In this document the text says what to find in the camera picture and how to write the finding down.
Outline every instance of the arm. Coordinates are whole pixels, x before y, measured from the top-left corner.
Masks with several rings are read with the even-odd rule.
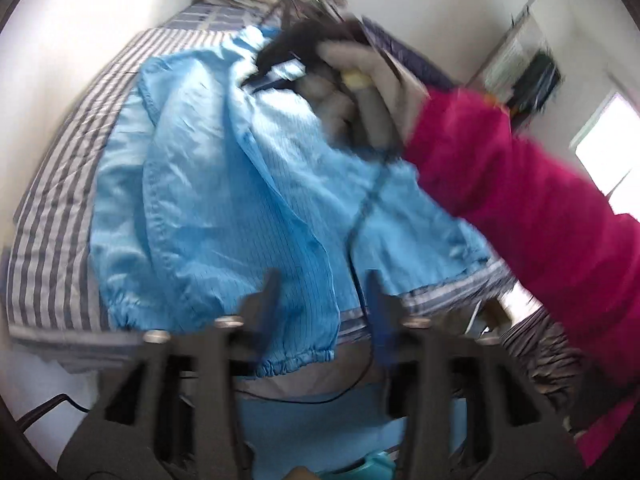
[[[430,92],[404,158],[612,378],[640,375],[640,224],[467,91]]]

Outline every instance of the pink clothing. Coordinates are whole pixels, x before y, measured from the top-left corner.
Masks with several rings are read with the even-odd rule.
[[[434,200],[491,242],[575,347],[620,384],[640,376],[640,223],[614,215],[589,180],[513,137],[508,115],[469,91],[430,91],[404,158]],[[588,463],[616,422],[591,434],[602,445],[586,446]]]

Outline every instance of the gloved hand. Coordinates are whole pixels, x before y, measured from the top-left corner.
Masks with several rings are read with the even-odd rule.
[[[422,83],[393,58],[390,59],[396,70],[375,49],[358,43],[327,41],[320,44],[318,54],[331,67],[343,73],[357,70],[371,79],[391,114],[400,141],[406,145],[428,98]],[[329,72],[308,74],[299,80],[296,91],[309,102],[322,121],[327,141],[332,146],[351,146],[353,139],[347,138],[348,123],[354,120],[358,108],[356,103],[338,90],[338,85]],[[376,142],[373,139],[369,141],[369,144],[376,147],[381,144],[380,139],[376,139]],[[386,145],[391,147],[397,142],[397,139],[389,138]]]

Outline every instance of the bed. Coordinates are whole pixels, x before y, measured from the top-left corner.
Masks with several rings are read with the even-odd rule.
[[[133,354],[142,334],[114,327],[89,262],[100,154],[145,59],[219,44],[258,19],[245,9],[196,4],[139,33],[93,81],[45,154],[15,213],[13,245],[2,254],[3,303],[16,346],[74,372],[118,366]],[[435,67],[433,73],[442,79]],[[416,316],[473,309],[513,283],[504,262],[492,258],[472,275],[402,298]],[[360,309],[343,311],[338,345],[366,336]]]

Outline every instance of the teal cloth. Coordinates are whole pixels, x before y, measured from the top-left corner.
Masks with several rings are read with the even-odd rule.
[[[90,239],[102,300],[121,328],[197,330],[279,269],[282,300],[260,376],[332,359],[340,310],[358,305],[344,242],[379,171],[331,149],[298,95],[239,87],[265,41],[248,28],[142,66],[98,166]],[[399,294],[488,257],[484,238],[400,162],[354,260],[361,279],[378,269]]]

